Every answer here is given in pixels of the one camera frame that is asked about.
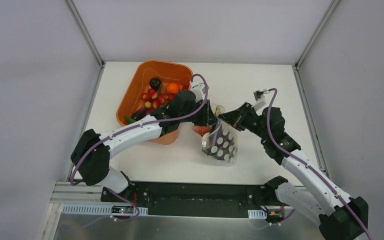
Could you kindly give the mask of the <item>toy watermelon slice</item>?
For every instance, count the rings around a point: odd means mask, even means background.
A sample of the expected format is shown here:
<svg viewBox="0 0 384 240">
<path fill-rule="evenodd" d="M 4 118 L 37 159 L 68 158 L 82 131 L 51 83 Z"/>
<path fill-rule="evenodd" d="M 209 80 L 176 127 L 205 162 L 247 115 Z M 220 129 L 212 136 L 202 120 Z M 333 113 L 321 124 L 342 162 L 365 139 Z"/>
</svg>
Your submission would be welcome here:
<svg viewBox="0 0 384 240">
<path fill-rule="evenodd" d="M 210 127 L 210 126 L 197 126 L 197 125 L 195 125 L 195 126 L 192 128 L 192 130 L 193 130 L 196 134 L 198 134 L 198 135 L 200 135 L 201 137 L 203 137 L 205 134 L 210 133 L 210 132 L 212 131 L 212 127 Z"/>
</svg>

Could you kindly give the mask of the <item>beige toy bun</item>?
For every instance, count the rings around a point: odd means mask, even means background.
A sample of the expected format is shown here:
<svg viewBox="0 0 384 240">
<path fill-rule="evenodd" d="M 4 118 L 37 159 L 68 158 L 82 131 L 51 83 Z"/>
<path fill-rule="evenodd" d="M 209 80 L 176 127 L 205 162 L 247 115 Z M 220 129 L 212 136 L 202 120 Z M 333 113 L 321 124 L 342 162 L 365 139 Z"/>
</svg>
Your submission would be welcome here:
<svg viewBox="0 0 384 240">
<path fill-rule="evenodd" d="M 209 148 L 211 146 L 211 141 L 209 140 L 210 134 L 210 132 L 207 132 L 201 138 L 201 144 L 203 149 Z"/>
</svg>

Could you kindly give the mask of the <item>clear zip top bag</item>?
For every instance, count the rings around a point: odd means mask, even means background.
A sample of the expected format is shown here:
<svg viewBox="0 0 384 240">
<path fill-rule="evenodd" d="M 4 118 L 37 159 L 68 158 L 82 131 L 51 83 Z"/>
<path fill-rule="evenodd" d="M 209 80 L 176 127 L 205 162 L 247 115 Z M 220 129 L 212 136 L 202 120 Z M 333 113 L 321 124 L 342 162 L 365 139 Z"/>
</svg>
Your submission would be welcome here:
<svg viewBox="0 0 384 240">
<path fill-rule="evenodd" d="M 193 126 L 192 130 L 201 137 L 201 151 L 208 158 L 222 165 L 234 165 L 237 162 L 238 137 L 234 129 L 219 119 L 225 112 L 222 105 L 210 104 L 210 115 L 216 122 L 207 126 Z"/>
</svg>

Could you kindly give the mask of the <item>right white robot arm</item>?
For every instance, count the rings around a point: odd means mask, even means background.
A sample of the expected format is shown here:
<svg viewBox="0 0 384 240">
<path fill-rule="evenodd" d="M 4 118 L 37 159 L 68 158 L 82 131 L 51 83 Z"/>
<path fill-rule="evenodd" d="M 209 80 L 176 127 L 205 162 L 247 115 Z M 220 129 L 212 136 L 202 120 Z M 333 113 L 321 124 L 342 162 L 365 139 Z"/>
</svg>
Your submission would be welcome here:
<svg viewBox="0 0 384 240">
<path fill-rule="evenodd" d="M 362 234 L 373 239 L 369 232 L 369 206 L 361 197 L 352 197 L 333 183 L 314 165 L 301 146 L 285 131 L 285 118 L 279 107 L 270 100 L 262 114 L 248 102 L 219 118 L 238 131 L 248 130 L 260 137 L 266 154 L 294 175 L 306 188 L 303 192 L 290 182 L 273 180 L 264 190 L 264 200 L 270 205 L 279 202 L 293 207 L 310 219 L 326 240 L 354 240 Z"/>
</svg>

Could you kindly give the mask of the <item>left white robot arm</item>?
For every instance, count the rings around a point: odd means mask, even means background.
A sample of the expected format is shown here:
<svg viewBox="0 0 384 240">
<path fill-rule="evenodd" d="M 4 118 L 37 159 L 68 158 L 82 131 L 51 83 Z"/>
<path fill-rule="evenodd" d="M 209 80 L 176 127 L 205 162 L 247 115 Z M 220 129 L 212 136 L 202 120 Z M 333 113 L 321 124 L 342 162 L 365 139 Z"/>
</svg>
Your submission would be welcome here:
<svg viewBox="0 0 384 240">
<path fill-rule="evenodd" d="M 129 201 L 133 195 L 130 182 L 121 171 L 110 167 L 110 159 L 139 143 L 168 135 L 182 123 L 207 124 L 208 120 L 199 118 L 210 112 L 208 89 L 206 83 L 192 83 L 190 90 L 181 91 L 169 104 L 134 123 L 101 133 L 85 131 L 70 156 L 74 164 L 70 183 L 78 184 L 74 177 L 79 173 L 86 185 L 111 189 L 120 202 Z"/>
</svg>

